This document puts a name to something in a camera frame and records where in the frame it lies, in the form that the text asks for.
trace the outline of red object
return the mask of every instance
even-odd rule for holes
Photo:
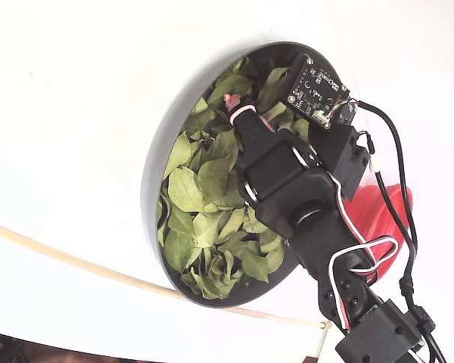
[[[393,207],[402,219],[403,224],[407,227],[409,223],[403,206],[400,184],[388,187],[387,192]],[[410,206],[412,206],[412,192],[410,189],[408,192]],[[402,249],[404,238],[385,204],[380,189],[377,185],[360,187],[351,202],[349,200],[344,201],[344,206],[356,229],[367,241],[383,234],[388,234],[399,243],[399,250],[396,255],[378,267],[378,279],[382,278]],[[390,248],[391,246],[388,246],[388,244],[381,244],[372,247],[372,252],[378,261]]]

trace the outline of white surface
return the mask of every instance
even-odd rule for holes
[[[454,1],[290,5],[291,13],[274,1],[0,2],[0,224],[169,286],[139,208],[161,120],[212,62],[263,42],[302,42],[397,124],[420,240],[415,298],[454,361]],[[396,182],[387,131],[358,117],[369,121],[386,183]],[[376,287],[400,306],[404,256]],[[298,269],[246,307],[321,320],[316,304],[315,281]],[[213,352],[212,329],[244,338],[227,345],[225,361],[302,361],[319,336],[170,301],[0,240],[0,333],[175,362],[211,361],[199,352]],[[340,338],[328,334],[331,346]]]

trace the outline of black circuit board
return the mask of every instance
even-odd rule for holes
[[[317,67],[309,55],[304,55],[297,79],[283,102],[301,116],[329,129],[330,112],[337,102],[348,99],[349,95],[344,85],[335,82],[327,70]]]

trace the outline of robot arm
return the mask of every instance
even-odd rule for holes
[[[347,363],[417,362],[414,351],[424,344],[422,334],[435,328],[432,320],[418,306],[403,314],[370,289],[381,260],[399,245],[390,236],[361,244],[341,203],[342,193],[354,195],[370,159],[356,145],[358,132],[329,120],[328,132],[326,126],[310,128],[314,145],[308,145],[286,129],[274,132],[248,97],[226,95],[225,101],[244,151],[237,165],[239,191],[258,220],[289,240],[318,281],[322,314],[346,335],[338,354]],[[338,119],[348,115],[351,121],[350,102],[340,102],[337,115],[345,116]],[[368,246],[380,244],[387,252],[376,261]]]

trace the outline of leaf pile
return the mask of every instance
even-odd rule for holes
[[[242,280],[269,281],[284,257],[281,236],[256,220],[238,193],[239,145],[225,93],[249,94],[275,129],[307,140],[308,122],[277,103],[288,68],[270,60],[259,69],[240,59],[198,100],[173,146],[158,201],[158,239],[172,268],[196,294],[226,298]]]

